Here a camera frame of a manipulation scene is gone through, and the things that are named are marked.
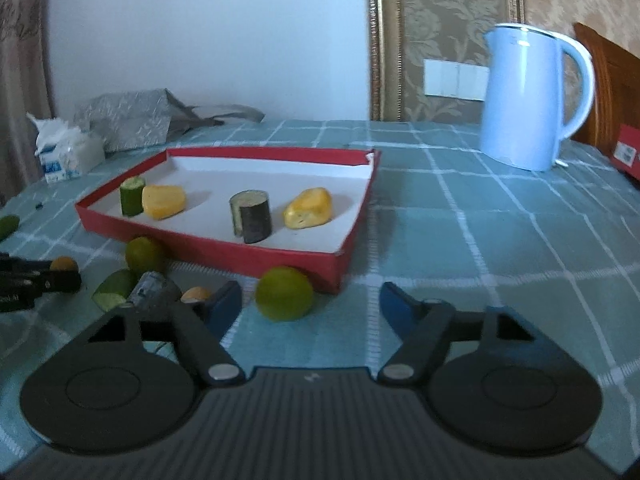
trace green lime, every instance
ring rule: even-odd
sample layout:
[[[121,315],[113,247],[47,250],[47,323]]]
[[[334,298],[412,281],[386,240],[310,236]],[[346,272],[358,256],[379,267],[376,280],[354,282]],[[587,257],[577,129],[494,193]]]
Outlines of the green lime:
[[[303,317],[314,302],[314,290],[306,277],[292,267],[273,267],[264,273],[255,289],[258,310],[272,321]]]
[[[127,244],[125,260],[129,269],[138,276],[154,270],[164,274],[166,270],[166,255],[161,244],[151,238],[135,238]]]
[[[20,217],[7,215],[0,218],[0,242],[4,242],[20,225]]]
[[[138,283],[135,272],[129,269],[116,270],[98,288],[91,299],[105,312],[126,303],[129,294]]]

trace kettle handle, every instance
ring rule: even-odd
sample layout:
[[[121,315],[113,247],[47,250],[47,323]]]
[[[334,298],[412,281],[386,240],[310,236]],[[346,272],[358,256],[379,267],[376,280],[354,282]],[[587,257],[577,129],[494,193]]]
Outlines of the kettle handle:
[[[591,54],[579,41],[569,38],[564,34],[552,32],[555,38],[561,41],[562,50],[575,59],[582,80],[582,99],[575,110],[574,116],[560,130],[560,140],[571,137],[587,120],[596,91],[596,78],[591,62]]]

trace metal screw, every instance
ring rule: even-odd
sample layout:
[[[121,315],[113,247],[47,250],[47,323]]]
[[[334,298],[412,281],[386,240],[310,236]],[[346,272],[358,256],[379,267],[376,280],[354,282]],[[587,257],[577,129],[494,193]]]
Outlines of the metal screw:
[[[319,379],[322,379],[322,377],[320,376],[320,374],[317,374],[315,372],[309,375],[305,375],[305,381],[308,381],[309,383],[313,383],[314,381]]]
[[[409,365],[397,364],[385,366],[382,368],[382,373],[388,379],[393,381],[402,381],[413,377],[415,372]]]
[[[236,365],[222,363],[209,368],[209,376],[216,381],[228,381],[240,374],[240,369]]]

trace kettle lid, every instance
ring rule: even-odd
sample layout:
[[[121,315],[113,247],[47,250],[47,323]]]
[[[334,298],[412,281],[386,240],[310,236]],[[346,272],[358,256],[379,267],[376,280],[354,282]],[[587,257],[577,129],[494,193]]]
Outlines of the kettle lid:
[[[543,28],[532,27],[531,25],[527,25],[526,23],[497,23],[495,27],[502,28],[519,28],[523,32],[535,32],[537,34],[543,34],[544,36],[549,36],[550,38],[555,38],[555,35],[548,30]]]

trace checkered tablecloth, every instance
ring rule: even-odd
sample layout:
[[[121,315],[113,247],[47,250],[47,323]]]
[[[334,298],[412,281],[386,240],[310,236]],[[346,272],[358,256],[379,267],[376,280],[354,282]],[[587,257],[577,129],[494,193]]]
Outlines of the checkered tablecloth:
[[[568,142],[561,154],[568,168],[531,173],[479,153],[477,126],[364,121],[230,124],[193,130],[176,144],[382,150],[339,296],[318,295],[309,316],[274,324],[252,303],[256,279],[234,276],[246,307],[223,345],[247,372],[255,365],[367,365],[375,373],[399,345],[378,308],[387,280],[460,309],[508,304],[597,377],[604,409],[590,449],[618,471],[640,454],[640,191],[596,150]],[[74,203],[162,149],[118,153],[70,182],[37,183],[2,210],[22,224],[0,251],[68,254],[84,285],[74,296],[38,300],[32,312],[0,316],[0,470],[37,444],[18,410],[22,382],[100,316],[90,295],[124,266],[124,245],[85,232]],[[181,262],[170,276],[183,290],[231,278]],[[463,351],[468,344],[456,344],[452,355]]]

